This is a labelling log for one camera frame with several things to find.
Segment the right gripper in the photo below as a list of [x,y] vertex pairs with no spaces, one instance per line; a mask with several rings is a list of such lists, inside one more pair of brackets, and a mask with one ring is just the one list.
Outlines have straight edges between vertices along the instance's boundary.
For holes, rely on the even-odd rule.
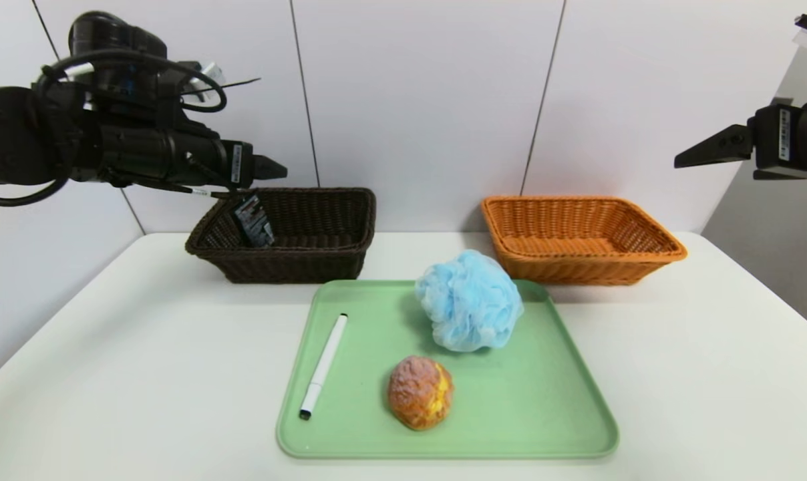
[[731,125],[684,150],[673,167],[742,162],[755,150],[754,180],[807,180],[807,103],[765,107],[749,125]]

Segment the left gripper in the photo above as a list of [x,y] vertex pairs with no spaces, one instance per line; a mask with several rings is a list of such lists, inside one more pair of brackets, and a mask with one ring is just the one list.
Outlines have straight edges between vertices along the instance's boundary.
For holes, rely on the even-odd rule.
[[169,168],[171,183],[238,189],[248,188],[253,179],[288,177],[285,165],[269,156],[252,155],[251,145],[223,139],[213,130],[171,129],[169,136],[174,147],[174,161]]

